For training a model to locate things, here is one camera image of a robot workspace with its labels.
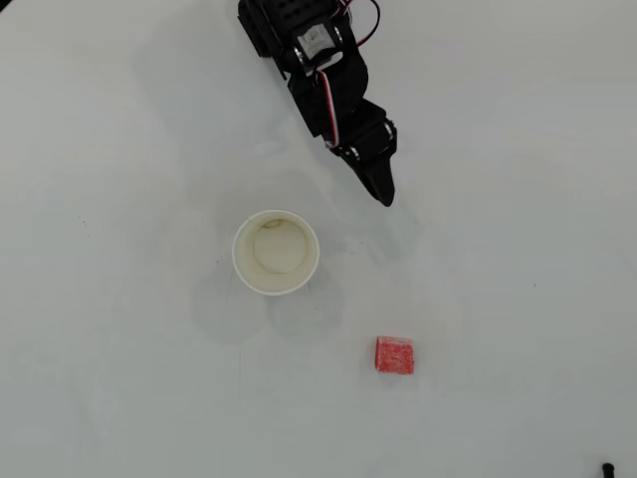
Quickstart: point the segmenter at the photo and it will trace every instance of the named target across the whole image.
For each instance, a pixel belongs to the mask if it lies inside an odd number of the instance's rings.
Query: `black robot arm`
[[[363,98],[368,75],[358,47],[370,35],[356,41],[349,3],[240,0],[239,20],[259,56],[272,58],[285,80],[290,74],[288,88],[312,135],[321,135],[369,193],[390,206],[398,132],[385,110]]]

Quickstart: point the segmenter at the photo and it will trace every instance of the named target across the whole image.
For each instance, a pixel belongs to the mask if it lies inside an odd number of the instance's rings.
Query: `white table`
[[[390,209],[235,0],[0,13],[2,476],[637,474],[637,2],[382,7]],[[272,300],[230,257],[267,208],[322,250]]]

